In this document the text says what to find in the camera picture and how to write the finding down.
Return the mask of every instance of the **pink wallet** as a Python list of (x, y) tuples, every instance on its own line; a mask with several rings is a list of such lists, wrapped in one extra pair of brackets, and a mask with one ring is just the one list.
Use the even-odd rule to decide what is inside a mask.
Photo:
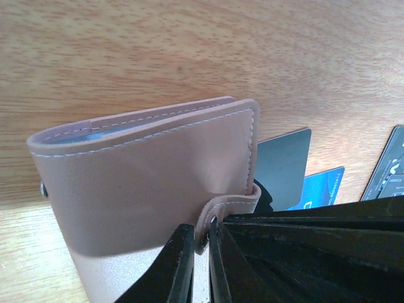
[[(212, 219), (254, 211), (261, 194), (253, 183), (258, 120), (256, 101), (220, 97), (65, 124), (29, 137), (92, 302), (123, 294), (180, 223), (196, 226), (201, 254)], [(198, 267), (207, 279), (207, 267), (195, 267), (195, 279)]]

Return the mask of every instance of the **blue card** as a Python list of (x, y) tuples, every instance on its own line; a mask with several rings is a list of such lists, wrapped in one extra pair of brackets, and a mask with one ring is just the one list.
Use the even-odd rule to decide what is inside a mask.
[(344, 171), (344, 167), (339, 167), (305, 177), (300, 203), (288, 210), (305, 210), (333, 205)]

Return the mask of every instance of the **card holder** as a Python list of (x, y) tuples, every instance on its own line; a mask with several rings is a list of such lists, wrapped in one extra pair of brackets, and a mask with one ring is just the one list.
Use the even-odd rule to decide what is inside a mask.
[(94, 302), (116, 300), (180, 223), (254, 211), (259, 106), (220, 97), (65, 124), (28, 147)]

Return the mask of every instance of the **tabletop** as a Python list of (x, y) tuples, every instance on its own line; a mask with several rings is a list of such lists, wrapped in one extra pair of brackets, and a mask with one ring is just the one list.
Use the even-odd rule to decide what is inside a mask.
[(358, 201), (404, 123), (401, 0), (0, 2), (0, 301), (87, 298), (25, 140), (66, 122), (254, 98), (259, 138), (309, 126), (306, 174)]

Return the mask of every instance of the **pink leather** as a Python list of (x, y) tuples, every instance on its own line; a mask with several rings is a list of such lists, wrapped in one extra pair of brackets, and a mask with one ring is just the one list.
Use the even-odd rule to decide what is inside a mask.
[[(150, 265), (145, 250), (156, 255), (180, 223), (197, 224), (203, 211), (222, 218), (254, 210), (258, 117), (254, 100), (221, 97), (66, 124), (28, 139), (91, 301), (116, 300)], [(123, 126), (135, 127), (51, 144)]]

